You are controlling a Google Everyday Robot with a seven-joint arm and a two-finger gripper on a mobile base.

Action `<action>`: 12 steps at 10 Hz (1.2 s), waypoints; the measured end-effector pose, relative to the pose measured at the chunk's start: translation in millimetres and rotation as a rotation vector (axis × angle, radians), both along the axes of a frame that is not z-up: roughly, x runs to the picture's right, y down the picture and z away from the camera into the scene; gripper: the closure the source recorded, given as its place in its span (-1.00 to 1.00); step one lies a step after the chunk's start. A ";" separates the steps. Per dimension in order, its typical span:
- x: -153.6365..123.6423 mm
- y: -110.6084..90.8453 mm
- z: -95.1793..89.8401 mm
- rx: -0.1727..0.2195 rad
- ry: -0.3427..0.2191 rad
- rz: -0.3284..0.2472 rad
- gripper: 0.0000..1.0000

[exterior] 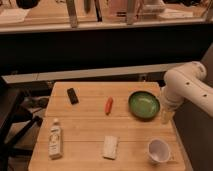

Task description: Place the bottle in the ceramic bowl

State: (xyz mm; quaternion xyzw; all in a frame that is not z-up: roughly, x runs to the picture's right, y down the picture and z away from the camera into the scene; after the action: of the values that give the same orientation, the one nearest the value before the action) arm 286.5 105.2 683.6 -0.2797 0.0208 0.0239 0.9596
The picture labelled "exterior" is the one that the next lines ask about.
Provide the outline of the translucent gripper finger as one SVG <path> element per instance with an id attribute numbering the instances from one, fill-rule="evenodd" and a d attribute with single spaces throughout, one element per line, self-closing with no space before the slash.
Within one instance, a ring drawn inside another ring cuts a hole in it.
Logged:
<path id="1" fill-rule="evenodd" d="M 161 121 L 167 124 L 174 116 L 174 111 L 171 109 L 163 108 L 161 113 Z"/>

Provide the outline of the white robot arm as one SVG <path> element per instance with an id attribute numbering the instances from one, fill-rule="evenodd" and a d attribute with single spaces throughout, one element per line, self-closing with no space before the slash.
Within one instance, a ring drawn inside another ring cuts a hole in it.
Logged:
<path id="1" fill-rule="evenodd" d="M 205 84 L 205 66 L 192 61 L 169 69 L 164 74 L 165 86 L 161 89 L 161 122 L 167 124 L 175 111 L 187 99 L 213 117 L 213 87 Z"/>

